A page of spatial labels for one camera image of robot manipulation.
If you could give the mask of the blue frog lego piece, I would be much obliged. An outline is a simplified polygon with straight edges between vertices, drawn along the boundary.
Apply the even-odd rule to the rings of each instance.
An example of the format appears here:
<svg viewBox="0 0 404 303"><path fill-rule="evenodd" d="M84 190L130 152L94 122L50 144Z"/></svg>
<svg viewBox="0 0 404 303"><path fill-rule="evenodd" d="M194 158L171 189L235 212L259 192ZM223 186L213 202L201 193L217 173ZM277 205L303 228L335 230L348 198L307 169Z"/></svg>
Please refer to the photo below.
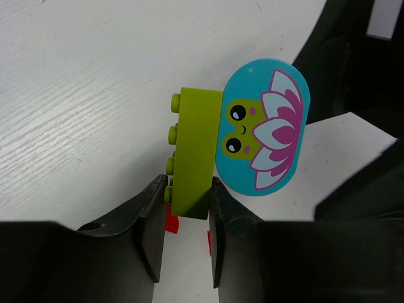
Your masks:
<svg viewBox="0 0 404 303"><path fill-rule="evenodd" d="M291 64L258 59L239 68L223 91L216 168L246 196L265 196L293 178L311 96Z"/></svg>

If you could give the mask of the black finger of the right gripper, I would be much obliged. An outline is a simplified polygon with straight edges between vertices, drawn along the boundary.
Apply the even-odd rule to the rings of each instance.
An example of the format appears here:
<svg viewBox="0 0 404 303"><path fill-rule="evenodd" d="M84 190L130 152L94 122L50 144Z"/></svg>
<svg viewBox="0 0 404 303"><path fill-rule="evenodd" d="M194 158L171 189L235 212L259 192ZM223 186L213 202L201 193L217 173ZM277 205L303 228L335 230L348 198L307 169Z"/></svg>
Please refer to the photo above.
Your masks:
<svg viewBox="0 0 404 303"><path fill-rule="evenodd" d="M374 1L326 1L294 60L311 91L308 123L352 112L395 142L317 205L316 220L403 220L403 15L369 33Z"/></svg>

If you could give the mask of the long green lego brick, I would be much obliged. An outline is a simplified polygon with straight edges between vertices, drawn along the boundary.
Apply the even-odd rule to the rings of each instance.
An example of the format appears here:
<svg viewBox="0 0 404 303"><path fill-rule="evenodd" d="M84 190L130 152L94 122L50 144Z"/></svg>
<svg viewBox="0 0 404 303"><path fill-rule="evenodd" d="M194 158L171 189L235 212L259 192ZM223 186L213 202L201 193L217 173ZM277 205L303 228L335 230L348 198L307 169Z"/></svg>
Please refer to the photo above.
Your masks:
<svg viewBox="0 0 404 303"><path fill-rule="evenodd" d="M178 115L178 121L168 133L175 150L166 163L171 180L164 201L174 216L208 217L222 98L220 91L186 87L172 96L171 112Z"/></svg>

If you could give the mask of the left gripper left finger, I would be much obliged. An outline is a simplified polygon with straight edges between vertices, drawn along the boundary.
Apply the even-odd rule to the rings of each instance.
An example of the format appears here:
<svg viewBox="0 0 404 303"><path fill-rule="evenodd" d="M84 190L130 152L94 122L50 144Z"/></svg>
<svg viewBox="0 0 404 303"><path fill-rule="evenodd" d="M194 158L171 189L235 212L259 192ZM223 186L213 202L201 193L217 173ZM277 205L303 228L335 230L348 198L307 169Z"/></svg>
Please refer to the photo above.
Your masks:
<svg viewBox="0 0 404 303"><path fill-rule="evenodd" d="M168 178L73 230L1 223L2 302L151 302L160 279Z"/></svg>

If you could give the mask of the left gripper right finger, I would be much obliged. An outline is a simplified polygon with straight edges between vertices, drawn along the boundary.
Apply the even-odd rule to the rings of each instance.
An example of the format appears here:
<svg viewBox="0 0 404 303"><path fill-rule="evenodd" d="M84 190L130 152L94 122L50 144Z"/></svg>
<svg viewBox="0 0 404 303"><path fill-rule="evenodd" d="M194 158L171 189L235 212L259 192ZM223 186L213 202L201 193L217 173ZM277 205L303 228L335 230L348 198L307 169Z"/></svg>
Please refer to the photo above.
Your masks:
<svg viewBox="0 0 404 303"><path fill-rule="evenodd" d="M265 221L210 189L220 302L402 302L403 229L375 221Z"/></svg>

